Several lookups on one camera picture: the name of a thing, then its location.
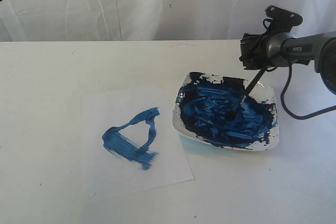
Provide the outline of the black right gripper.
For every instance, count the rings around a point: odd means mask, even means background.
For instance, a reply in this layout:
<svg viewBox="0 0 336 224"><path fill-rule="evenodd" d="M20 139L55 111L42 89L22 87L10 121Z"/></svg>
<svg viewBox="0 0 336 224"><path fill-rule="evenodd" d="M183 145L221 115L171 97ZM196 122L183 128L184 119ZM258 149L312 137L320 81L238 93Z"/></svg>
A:
<svg viewBox="0 0 336 224"><path fill-rule="evenodd" d="M261 70L273 66L266 52L268 41L269 35L266 33L260 35L244 33L240 40L239 61L245 70Z"/></svg>

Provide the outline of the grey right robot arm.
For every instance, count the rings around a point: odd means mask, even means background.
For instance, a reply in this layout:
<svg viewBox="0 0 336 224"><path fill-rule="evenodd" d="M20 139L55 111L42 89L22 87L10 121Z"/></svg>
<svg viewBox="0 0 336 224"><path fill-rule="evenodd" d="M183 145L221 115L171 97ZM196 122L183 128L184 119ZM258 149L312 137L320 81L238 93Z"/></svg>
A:
<svg viewBox="0 0 336 224"><path fill-rule="evenodd" d="M246 70L308 65L314 61L327 89L335 93L335 32L296 38L291 33L250 35L240 41L239 60Z"/></svg>

